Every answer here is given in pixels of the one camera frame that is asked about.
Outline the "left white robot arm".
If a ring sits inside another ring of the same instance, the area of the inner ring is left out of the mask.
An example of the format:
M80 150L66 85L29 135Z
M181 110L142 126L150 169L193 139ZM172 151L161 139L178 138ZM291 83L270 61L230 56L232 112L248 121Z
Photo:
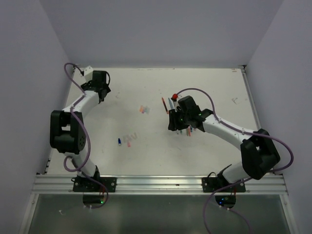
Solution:
M84 71L85 82L79 86L81 95L62 110L50 115L50 146L65 156L63 166L69 172L85 177L84 186L94 192L101 187L97 166L90 160L91 139L84 125L84 118L102 103L109 88L110 75L106 71Z

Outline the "light blue pen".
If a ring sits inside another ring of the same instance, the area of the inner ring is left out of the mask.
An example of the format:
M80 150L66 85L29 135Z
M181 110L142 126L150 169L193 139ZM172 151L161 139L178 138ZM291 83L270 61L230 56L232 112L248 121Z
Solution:
M174 109L174 105L173 105L173 103L172 103L172 101L171 101L170 98L168 98L168 102L169 102L170 108L171 108L171 109Z

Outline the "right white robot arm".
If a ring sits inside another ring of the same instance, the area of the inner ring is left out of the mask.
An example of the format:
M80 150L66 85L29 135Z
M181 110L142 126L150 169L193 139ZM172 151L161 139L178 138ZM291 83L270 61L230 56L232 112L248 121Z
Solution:
M243 129L236 131L228 123L222 124L212 110L201 110L191 96L180 98L173 94L171 100L174 108L168 111L168 130L180 131L192 127L221 138L241 152L241 162L231 164L217 174L220 190L229 191L234 183L249 177L259 180L280 161L267 131L260 129L251 134Z

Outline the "red black gel pen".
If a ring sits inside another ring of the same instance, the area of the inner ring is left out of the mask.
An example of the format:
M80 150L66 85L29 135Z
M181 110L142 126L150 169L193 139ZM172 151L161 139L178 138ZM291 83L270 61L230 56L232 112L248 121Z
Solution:
M169 114L168 108L167 108L167 106L166 106L166 102L165 102L164 98L161 97L161 100L162 100L163 106L164 106L164 108L165 108L166 114Z

